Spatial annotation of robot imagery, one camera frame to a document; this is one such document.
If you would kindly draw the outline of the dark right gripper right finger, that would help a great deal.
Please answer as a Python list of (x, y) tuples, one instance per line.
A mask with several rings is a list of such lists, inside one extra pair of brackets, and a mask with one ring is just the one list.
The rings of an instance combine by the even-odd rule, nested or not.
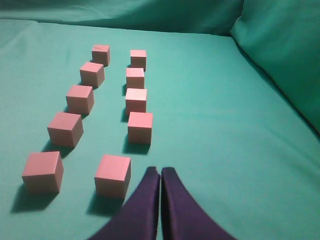
[(199, 206), (175, 168), (161, 171), (161, 226), (164, 240), (233, 240)]

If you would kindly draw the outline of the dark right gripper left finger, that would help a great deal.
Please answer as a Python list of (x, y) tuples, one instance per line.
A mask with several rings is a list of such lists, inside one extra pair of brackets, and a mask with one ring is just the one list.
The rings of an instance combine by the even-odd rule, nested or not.
[(157, 238), (160, 200), (160, 174), (149, 166), (139, 185), (91, 240), (155, 240)]

